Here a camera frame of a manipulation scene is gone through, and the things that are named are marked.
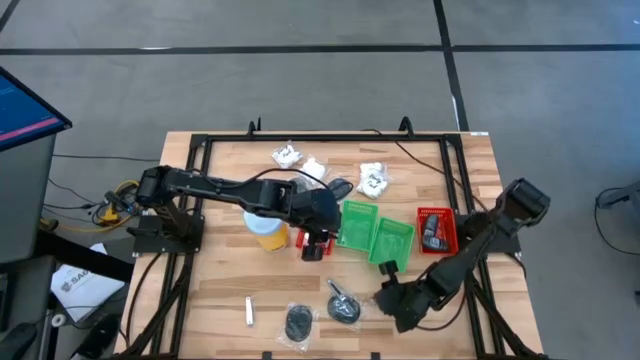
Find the red object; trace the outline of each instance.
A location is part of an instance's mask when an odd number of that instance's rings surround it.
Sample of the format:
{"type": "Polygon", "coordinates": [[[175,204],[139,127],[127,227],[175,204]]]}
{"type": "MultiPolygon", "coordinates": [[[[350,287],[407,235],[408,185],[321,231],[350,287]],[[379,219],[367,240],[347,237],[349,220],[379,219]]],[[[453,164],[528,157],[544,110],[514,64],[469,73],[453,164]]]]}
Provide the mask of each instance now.
{"type": "MultiPolygon", "coordinates": [[[[296,239],[296,247],[298,249],[302,249],[302,245],[304,245],[304,235],[306,234],[306,232],[304,231],[299,231],[298,232],[298,238],[296,239]]],[[[333,250],[333,243],[336,241],[335,238],[331,237],[329,238],[329,241],[327,242],[327,244],[320,244],[320,246],[322,246],[324,248],[324,255],[331,255],[331,251],[333,250]]]]}
{"type": "Polygon", "coordinates": [[[418,244],[422,254],[455,255],[458,253],[458,235],[456,234],[456,221],[451,208],[418,208],[418,244]],[[449,251],[436,251],[422,246],[422,234],[424,224],[429,215],[438,215],[438,230],[436,237],[447,242],[449,251]]]}

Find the black cable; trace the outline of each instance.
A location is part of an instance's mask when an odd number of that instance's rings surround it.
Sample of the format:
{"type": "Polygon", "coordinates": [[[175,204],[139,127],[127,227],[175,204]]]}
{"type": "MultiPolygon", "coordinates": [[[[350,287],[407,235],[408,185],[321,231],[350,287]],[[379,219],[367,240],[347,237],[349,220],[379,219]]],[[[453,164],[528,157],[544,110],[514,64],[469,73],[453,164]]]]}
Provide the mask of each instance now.
{"type": "MultiPolygon", "coordinates": [[[[69,309],[80,309],[80,308],[83,308],[83,309],[98,308],[98,307],[100,307],[100,306],[102,306],[104,304],[107,304],[107,303],[122,301],[122,300],[126,300],[126,299],[127,299],[127,297],[125,296],[125,297],[122,297],[122,298],[119,298],[119,299],[107,300],[107,301],[103,302],[102,304],[98,304],[98,305],[78,305],[78,306],[69,306],[69,307],[62,308],[62,309],[63,310],[69,310],[69,309]]],[[[43,317],[41,317],[40,319],[32,322],[31,324],[36,325],[37,323],[45,320],[46,318],[48,318],[51,315],[53,315],[53,314],[45,314],[43,317]]]]}
{"type": "Polygon", "coordinates": [[[267,174],[267,173],[270,173],[270,172],[276,172],[276,171],[282,171],[282,172],[297,172],[297,173],[299,173],[299,174],[302,174],[302,175],[304,175],[304,176],[307,176],[308,178],[310,178],[310,179],[312,179],[312,180],[314,180],[314,181],[318,182],[320,185],[324,186],[327,190],[331,191],[331,189],[329,189],[329,186],[327,186],[327,184],[325,184],[324,182],[322,182],[322,181],[318,180],[317,178],[315,178],[315,177],[313,177],[313,176],[311,176],[311,175],[307,174],[306,172],[304,172],[304,171],[302,171],[302,170],[298,170],[298,169],[280,169],[280,168],[271,168],[271,169],[267,169],[267,170],[261,171],[261,172],[257,173],[256,175],[254,175],[254,176],[252,176],[252,177],[248,178],[247,180],[245,180],[245,181],[243,181],[243,182],[241,182],[241,183],[238,183],[238,184],[235,184],[235,185],[226,185],[226,186],[220,186],[220,184],[216,184],[216,183],[215,183],[215,181],[211,180],[211,179],[207,176],[207,174],[202,173],[202,171],[201,171],[200,169],[195,169],[195,168],[194,168],[194,169],[187,169],[186,171],[195,171],[195,172],[197,172],[197,173],[200,173],[200,174],[202,175],[202,178],[203,178],[206,182],[208,182],[208,183],[209,183],[209,184],[211,184],[212,186],[215,186],[215,187],[221,187],[221,188],[223,188],[223,189],[237,189],[237,188],[239,188],[239,187],[243,187],[243,186],[245,186],[245,185],[247,185],[247,184],[249,184],[249,183],[251,183],[251,182],[253,182],[253,181],[256,181],[260,176],[262,176],[262,175],[264,175],[264,174],[267,174]]]}
{"type": "Polygon", "coordinates": [[[462,308],[464,307],[464,302],[465,302],[465,296],[466,294],[466,290],[462,291],[462,300],[460,301],[460,305],[458,306],[458,310],[456,310],[456,313],[453,315],[453,317],[447,321],[446,323],[440,325],[440,326],[436,326],[434,328],[430,328],[430,327],[426,327],[426,326],[420,326],[417,325],[416,328],[420,329],[420,330],[424,330],[424,331],[440,331],[440,330],[444,330],[446,328],[448,328],[449,326],[451,326],[451,324],[453,324],[458,317],[460,316],[460,313],[462,313],[462,308]]]}
{"type": "Polygon", "coordinates": [[[125,335],[125,333],[122,331],[122,327],[120,326],[120,324],[118,324],[118,332],[120,333],[120,335],[122,335],[122,338],[124,339],[124,343],[127,345],[127,348],[129,348],[131,346],[131,344],[129,343],[129,337],[125,335]]]}
{"type": "Polygon", "coordinates": [[[77,220],[77,221],[82,221],[82,222],[86,222],[86,223],[91,224],[91,221],[89,221],[89,220],[80,219],[80,218],[73,217],[73,216],[62,215],[60,213],[57,213],[57,212],[47,208],[46,206],[43,206],[42,210],[48,211],[48,212],[54,214],[55,216],[58,216],[58,217],[61,217],[61,218],[65,218],[65,219],[69,219],[69,220],[77,220]]]}
{"type": "Polygon", "coordinates": [[[131,298],[131,304],[129,305],[129,313],[127,314],[127,327],[125,331],[126,335],[124,335],[125,339],[131,338],[131,319],[133,318],[133,308],[136,306],[136,300],[138,299],[138,293],[142,288],[142,283],[144,282],[144,279],[147,277],[147,274],[149,273],[149,270],[151,270],[151,267],[153,266],[153,264],[155,264],[156,261],[158,261],[158,259],[160,258],[160,255],[162,255],[162,253],[157,254],[156,256],[153,257],[153,259],[151,259],[151,261],[149,262],[149,265],[147,265],[147,267],[144,269],[144,272],[140,277],[140,281],[138,281],[138,285],[136,285],[136,290],[133,292],[133,297],[131,298]]]}
{"type": "Polygon", "coordinates": [[[98,221],[98,220],[104,221],[104,219],[100,217],[100,211],[102,211],[102,209],[104,209],[105,207],[109,207],[110,205],[111,203],[103,203],[102,205],[100,205],[100,207],[98,207],[96,211],[94,211],[93,214],[91,215],[91,222],[98,226],[105,226],[104,223],[101,223],[98,221]]]}
{"type": "Polygon", "coordinates": [[[94,207],[96,207],[98,205],[100,205],[100,203],[98,203],[98,204],[84,204],[84,205],[80,205],[80,206],[60,206],[60,205],[43,204],[43,206],[48,206],[50,208],[60,209],[60,210],[89,210],[89,209],[94,208],[94,207]]]}
{"type": "Polygon", "coordinates": [[[62,186],[62,185],[58,185],[58,184],[56,184],[53,180],[51,180],[51,178],[48,178],[48,180],[49,180],[49,182],[51,183],[51,185],[53,185],[53,186],[57,187],[58,189],[62,189],[62,190],[70,191],[72,194],[74,194],[75,196],[79,197],[80,199],[82,199],[82,200],[84,200],[84,201],[90,202],[90,203],[92,203],[92,204],[97,204],[97,202],[95,202],[95,201],[93,201],[93,200],[89,200],[89,199],[87,199],[86,197],[84,197],[84,196],[82,196],[82,195],[78,194],[75,190],[73,190],[73,189],[71,189],[71,188],[68,188],[68,187],[65,187],[65,186],[62,186]]]}
{"type": "MultiPolygon", "coordinates": [[[[373,131],[373,132],[376,132],[378,135],[384,135],[380,130],[377,130],[377,129],[363,129],[362,131],[373,131]]],[[[415,162],[417,162],[418,164],[426,166],[429,169],[446,176],[444,171],[438,169],[437,167],[435,167],[433,165],[429,165],[426,162],[424,162],[424,161],[418,159],[417,157],[413,156],[413,154],[410,153],[409,150],[405,149],[404,146],[402,146],[398,141],[394,141],[394,143],[396,145],[398,145],[398,147],[402,151],[404,151],[405,154],[409,155],[409,157],[412,158],[413,160],[415,160],[415,162]]],[[[460,180],[456,179],[455,177],[452,177],[452,179],[453,179],[453,182],[455,182],[456,184],[458,184],[458,186],[460,186],[460,188],[464,189],[464,186],[462,185],[462,182],[460,182],[460,180]]],[[[480,205],[482,210],[484,210],[486,212],[489,212],[489,209],[486,206],[484,206],[484,204],[482,203],[482,201],[480,201],[480,199],[478,199],[474,194],[471,194],[471,197],[473,197],[473,200],[475,200],[476,203],[478,203],[478,205],[480,205]]]]}
{"type": "Polygon", "coordinates": [[[84,155],[67,155],[53,154],[54,157],[70,158],[70,159],[107,159],[107,160],[128,160],[139,162],[160,162],[160,159],[140,159],[127,156],[84,156],[84,155]]]}
{"type": "Polygon", "coordinates": [[[76,328],[78,330],[89,330],[89,329],[93,329],[93,327],[96,326],[96,324],[91,324],[89,326],[78,326],[76,324],[71,324],[71,326],[73,326],[74,328],[76,328]]]}
{"type": "Polygon", "coordinates": [[[600,194],[598,194],[598,196],[596,196],[596,203],[595,203],[595,205],[593,207],[593,221],[596,223],[596,229],[598,229],[598,234],[600,234],[600,238],[602,238],[602,241],[604,241],[604,243],[607,244],[607,246],[609,246],[610,248],[612,248],[613,250],[615,250],[615,251],[617,251],[619,253],[623,253],[623,254],[627,254],[627,255],[640,255],[640,253],[622,250],[622,249],[619,249],[619,248],[613,246],[609,242],[609,240],[607,240],[607,238],[604,237],[604,234],[602,233],[602,229],[600,229],[600,223],[598,223],[598,204],[600,203],[600,197],[602,197],[602,195],[604,195],[604,193],[606,193],[607,191],[619,190],[619,189],[620,188],[618,188],[618,187],[604,189],[604,190],[602,190],[600,192],[600,194]]]}
{"type": "Polygon", "coordinates": [[[518,257],[514,253],[504,253],[504,254],[507,255],[508,257],[510,257],[518,265],[520,265],[520,267],[522,268],[522,273],[524,274],[524,278],[526,279],[527,278],[527,268],[524,266],[524,263],[522,261],[520,261],[520,259],[518,259],[518,257]]]}

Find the black wire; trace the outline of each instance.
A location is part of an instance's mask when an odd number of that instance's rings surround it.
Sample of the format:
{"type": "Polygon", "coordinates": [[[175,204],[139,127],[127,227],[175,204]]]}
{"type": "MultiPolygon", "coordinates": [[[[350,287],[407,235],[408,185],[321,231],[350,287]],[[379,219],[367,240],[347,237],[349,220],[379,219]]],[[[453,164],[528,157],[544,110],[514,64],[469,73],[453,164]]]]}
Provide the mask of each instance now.
{"type": "Polygon", "coordinates": [[[598,204],[600,203],[600,198],[602,197],[602,195],[604,195],[604,193],[606,193],[607,191],[612,191],[612,190],[619,190],[620,188],[614,187],[614,188],[608,188],[608,189],[604,189],[600,192],[600,194],[598,194],[598,196],[596,196],[596,202],[595,205],[593,207],[593,221],[596,223],[596,229],[598,229],[598,234],[600,234],[600,238],[602,238],[602,241],[604,241],[605,244],[607,244],[607,246],[609,246],[610,248],[612,248],[613,250],[623,253],[623,254],[627,254],[627,255],[640,255],[640,253],[636,253],[636,252],[631,252],[631,251],[626,251],[626,250],[622,250],[619,249],[615,246],[613,246],[609,240],[607,240],[607,238],[604,237],[604,234],[602,233],[602,229],[600,229],[600,223],[598,222],[598,204]]]}
{"type": "Polygon", "coordinates": [[[462,308],[464,307],[464,302],[466,299],[466,290],[462,291],[462,300],[460,301],[460,305],[458,306],[458,310],[456,310],[456,313],[453,315],[453,317],[447,321],[446,323],[440,325],[440,326],[436,326],[434,328],[430,328],[430,327],[426,327],[426,326],[420,326],[417,325],[416,328],[420,329],[420,330],[424,330],[424,331],[440,331],[440,330],[444,330],[446,328],[448,328],[449,326],[451,326],[451,324],[453,324],[458,317],[460,316],[460,313],[462,313],[462,308]]]}
{"type": "MultiPolygon", "coordinates": [[[[362,131],[373,131],[373,132],[376,132],[378,135],[384,135],[380,130],[377,130],[377,129],[364,129],[364,130],[362,130],[362,131]]],[[[395,143],[396,145],[398,145],[398,147],[399,147],[402,151],[404,151],[404,153],[405,153],[405,154],[409,155],[409,157],[410,157],[410,158],[412,158],[413,160],[415,160],[418,164],[423,165],[423,166],[426,166],[426,167],[428,167],[429,169],[431,169],[431,170],[433,170],[433,171],[435,171],[435,172],[437,172],[437,173],[440,173],[440,174],[442,174],[442,175],[445,175],[445,176],[446,176],[446,174],[444,173],[444,171],[442,171],[442,170],[438,169],[437,167],[435,167],[435,166],[433,166],[433,165],[429,165],[429,164],[427,164],[426,162],[424,162],[424,161],[422,161],[422,160],[418,159],[417,157],[413,156],[413,154],[412,154],[412,153],[410,153],[410,152],[409,152],[409,150],[405,149],[405,148],[404,148],[404,146],[402,146],[399,142],[394,141],[394,143],[395,143]]],[[[460,182],[460,180],[456,179],[455,177],[452,177],[452,179],[453,179],[453,182],[455,182],[456,184],[458,184],[458,186],[460,186],[460,188],[464,189],[464,186],[462,185],[462,182],[460,182]]],[[[489,212],[489,209],[488,209],[486,206],[484,206],[484,204],[482,203],[482,201],[480,201],[480,199],[478,199],[478,198],[477,198],[475,195],[473,195],[473,194],[471,194],[471,197],[473,197],[473,200],[475,200],[475,201],[476,201],[476,203],[478,203],[478,205],[480,205],[480,207],[482,208],[482,210],[484,210],[484,211],[486,211],[486,212],[489,212]]]]}
{"type": "Polygon", "coordinates": [[[66,186],[62,186],[62,185],[58,185],[58,184],[56,184],[53,180],[51,180],[51,178],[49,178],[48,180],[49,180],[49,182],[51,183],[51,185],[53,185],[53,186],[57,187],[58,189],[62,189],[62,190],[70,191],[72,194],[74,194],[75,196],[79,197],[80,199],[82,199],[82,200],[84,200],[84,201],[90,202],[90,203],[92,203],[92,204],[97,204],[97,202],[95,202],[95,201],[93,201],[93,200],[89,200],[89,199],[87,199],[86,197],[84,197],[84,196],[82,196],[82,195],[78,194],[75,190],[73,190],[73,189],[71,189],[71,188],[68,188],[68,187],[66,187],[66,186]]]}
{"type": "Polygon", "coordinates": [[[73,326],[74,328],[76,328],[78,330],[89,330],[89,329],[92,329],[94,326],[96,326],[96,324],[91,324],[89,326],[78,326],[76,324],[71,324],[71,326],[73,326]]]}
{"type": "Polygon", "coordinates": [[[518,259],[518,257],[514,253],[505,253],[505,255],[507,255],[513,261],[515,261],[518,265],[520,265],[520,267],[522,268],[522,272],[524,274],[524,278],[526,279],[527,278],[527,268],[524,266],[524,263],[522,261],[520,261],[520,259],[518,259]]]}
{"type": "Polygon", "coordinates": [[[153,264],[155,264],[156,261],[158,261],[158,259],[160,258],[160,255],[162,255],[162,253],[157,254],[156,256],[153,257],[153,259],[151,259],[151,262],[149,262],[149,265],[147,265],[146,269],[144,269],[144,272],[140,277],[140,281],[138,281],[138,285],[136,285],[136,290],[133,292],[133,297],[131,298],[131,304],[129,305],[129,313],[127,314],[127,327],[125,329],[126,335],[124,335],[125,340],[131,338],[131,319],[133,318],[133,308],[136,306],[136,300],[138,299],[138,293],[142,288],[142,283],[144,282],[144,279],[147,277],[147,274],[149,273],[149,270],[151,270],[151,267],[153,266],[153,264]]]}
{"type": "Polygon", "coordinates": [[[43,204],[43,206],[48,206],[50,208],[60,209],[60,210],[88,210],[88,209],[94,208],[94,207],[96,207],[98,205],[100,205],[100,203],[97,203],[97,204],[84,204],[84,205],[80,205],[80,206],[60,206],[60,205],[43,204]]]}
{"type": "Polygon", "coordinates": [[[129,215],[132,216],[137,216],[139,215],[139,212],[136,209],[136,205],[135,205],[135,196],[136,196],[136,191],[138,189],[138,185],[136,184],[129,184],[125,187],[123,187],[122,189],[118,190],[118,192],[116,192],[115,194],[120,197],[120,199],[125,202],[127,205],[131,206],[134,210],[129,213],[129,209],[125,209],[122,208],[120,205],[118,204],[113,204],[113,208],[115,209],[116,212],[126,212],[129,215]]]}
{"type": "Polygon", "coordinates": [[[122,338],[124,339],[124,343],[127,345],[127,348],[129,348],[131,346],[131,344],[129,344],[129,337],[124,334],[120,324],[118,324],[118,332],[120,333],[120,335],[122,335],[122,338]]]}
{"type": "Polygon", "coordinates": [[[311,176],[311,175],[307,174],[306,172],[304,172],[304,171],[302,171],[302,170],[298,170],[298,169],[280,169],[280,168],[271,168],[271,169],[267,169],[267,170],[261,171],[261,172],[257,173],[256,175],[254,175],[254,176],[252,176],[252,177],[248,178],[247,180],[245,180],[245,181],[243,181],[243,182],[241,182],[241,183],[238,183],[238,184],[235,184],[235,185],[225,185],[225,186],[220,186],[220,184],[216,184],[216,183],[215,183],[215,181],[211,180],[211,179],[210,179],[206,174],[204,174],[200,169],[195,169],[195,168],[194,168],[194,169],[187,169],[186,171],[195,171],[195,172],[197,172],[197,173],[200,173],[200,174],[202,175],[202,178],[203,178],[206,182],[208,182],[209,184],[211,184],[211,185],[213,185],[213,186],[215,186],[215,187],[220,187],[220,188],[223,188],[223,189],[237,189],[237,188],[239,188],[239,187],[243,187],[243,186],[245,186],[245,185],[247,185],[247,184],[249,184],[249,183],[251,183],[251,182],[256,181],[260,176],[262,176],[262,175],[264,175],[264,174],[267,174],[267,173],[270,173],[270,172],[276,172],[276,171],[282,171],[282,172],[297,172],[297,173],[299,173],[299,174],[302,174],[302,175],[304,175],[304,176],[307,176],[307,177],[309,177],[310,179],[312,179],[312,180],[314,180],[314,181],[318,182],[320,185],[324,186],[327,190],[331,191],[331,189],[329,188],[329,186],[327,186],[327,184],[325,184],[324,182],[322,182],[322,181],[318,180],[317,178],[315,178],[315,177],[313,177],[313,176],[311,176]]]}
{"type": "MultiPolygon", "coordinates": [[[[92,309],[92,308],[98,308],[98,307],[100,307],[100,306],[102,306],[102,305],[104,305],[104,304],[107,304],[107,303],[112,303],[112,302],[122,301],[122,300],[126,300],[126,299],[127,299],[127,297],[125,296],[125,297],[122,297],[122,298],[119,298],[119,299],[108,300],[108,301],[105,301],[105,302],[103,302],[102,304],[98,304],[98,305],[78,305],[78,306],[69,306],[69,307],[62,308],[62,309],[63,309],[63,310],[69,310],[69,309],[80,309],[80,308],[83,308],[83,309],[90,308],[90,309],[92,309]]],[[[46,318],[48,318],[49,316],[52,316],[52,315],[53,315],[53,314],[45,314],[43,317],[41,317],[40,319],[38,319],[38,320],[36,320],[36,321],[32,322],[31,324],[32,324],[32,325],[36,325],[37,323],[39,323],[39,322],[41,322],[41,321],[45,320],[46,318]]]]}
{"type": "Polygon", "coordinates": [[[84,155],[67,155],[67,154],[53,154],[54,157],[63,157],[70,159],[108,159],[108,160],[128,160],[139,162],[160,162],[160,159],[140,159],[127,156],[84,156],[84,155]]]}
{"type": "Polygon", "coordinates": [[[89,220],[80,219],[80,218],[76,218],[76,217],[73,217],[73,216],[62,215],[62,214],[59,214],[59,213],[47,208],[46,206],[43,206],[42,209],[54,214],[55,216],[59,216],[59,217],[62,217],[62,218],[65,218],[65,219],[69,219],[69,220],[82,221],[82,222],[86,222],[86,223],[91,224],[91,221],[89,221],[89,220]]]}
{"type": "Polygon", "coordinates": [[[100,205],[100,207],[98,207],[96,211],[94,211],[93,214],[91,215],[91,222],[98,226],[105,226],[104,223],[101,223],[96,219],[104,221],[104,219],[100,217],[100,211],[102,211],[102,209],[104,209],[105,207],[108,207],[109,205],[111,205],[111,203],[103,203],[102,205],[100,205]]]}

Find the yellow cable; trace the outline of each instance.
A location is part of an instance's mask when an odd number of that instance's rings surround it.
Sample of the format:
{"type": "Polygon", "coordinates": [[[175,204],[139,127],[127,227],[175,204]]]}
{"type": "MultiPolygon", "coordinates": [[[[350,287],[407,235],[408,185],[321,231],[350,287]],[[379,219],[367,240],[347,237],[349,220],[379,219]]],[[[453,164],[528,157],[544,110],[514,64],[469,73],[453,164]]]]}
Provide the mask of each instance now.
{"type": "Polygon", "coordinates": [[[77,228],[77,227],[73,227],[73,226],[67,226],[64,224],[59,224],[58,226],[65,229],[65,230],[69,230],[69,231],[75,231],[75,232],[83,232],[83,233],[101,233],[101,232],[105,232],[105,231],[109,231],[109,230],[113,230],[117,227],[122,226],[122,224],[126,223],[127,221],[131,220],[132,216],[129,215],[126,218],[122,219],[120,222],[118,222],[117,224],[113,224],[109,227],[106,228],[102,228],[102,229],[85,229],[85,228],[77,228]]]}
{"type": "Polygon", "coordinates": [[[114,192],[117,194],[118,191],[120,191],[120,188],[122,188],[124,185],[127,185],[127,184],[136,184],[136,186],[140,186],[140,183],[135,180],[125,180],[121,182],[120,185],[116,186],[116,191],[114,192]]]}
{"type": "MultiPolygon", "coordinates": [[[[135,184],[136,186],[140,186],[140,183],[139,183],[139,182],[137,182],[136,180],[125,180],[125,181],[121,182],[121,183],[116,187],[116,191],[115,191],[115,193],[118,193],[118,191],[119,191],[119,190],[120,190],[124,185],[127,185],[127,184],[135,184]]],[[[105,232],[105,231],[113,230],[113,229],[115,229],[115,228],[117,228],[117,227],[120,227],[120,226],[122,226],[124,223],[126,223],[127,221],[131,220],[131,218],[132,218],[132,216],[131,216],[131,215],[129,215],[129,216],[127,216],[126,218],[122,219],[120,222],[118,222],[118,223],[116,223],[116,224],[113,224],[113,225],[111,225],[111,226],[108,226],[108,227],[102,228],[102,229],[86,229],[86,228],[77,228],[77,227],[73,227],[73,226],[67,226],[67,225],[64,225],[64,224],[58,224],[58,226],[59,226],[60,228],[62,228],[62,229],[69,230],[69,231],[75,231],[75,232],[82,232],[82,233],[101,233],[101,232],[105,232]]],[[[47,224],[49,223],[49,221],[47,221],[47,220],[45,220],[45,219],[42,219],[42,218],[41,218],[41,220],[43,220],[43,221],[44,221],[45,223],[47,223],[47,224]]]]}

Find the paper sheet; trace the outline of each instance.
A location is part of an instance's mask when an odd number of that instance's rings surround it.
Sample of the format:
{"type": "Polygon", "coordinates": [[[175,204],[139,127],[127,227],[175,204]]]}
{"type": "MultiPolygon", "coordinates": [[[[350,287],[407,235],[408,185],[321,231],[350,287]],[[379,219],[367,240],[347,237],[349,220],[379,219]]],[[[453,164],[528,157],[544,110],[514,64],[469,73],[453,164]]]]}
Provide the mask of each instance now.
{"type": "MultiPolygon", "coordinates": [[[[107,253],[103,244],[95,244],[90,249],[103,254],[107,253]]],[[[74,322],[79,322],[91,315],[100,304],[122,286],[124,286],[122,281],[69,265],[62,265],[51,279],[51,291],[62,307],[67,309],[74,322]]]]}

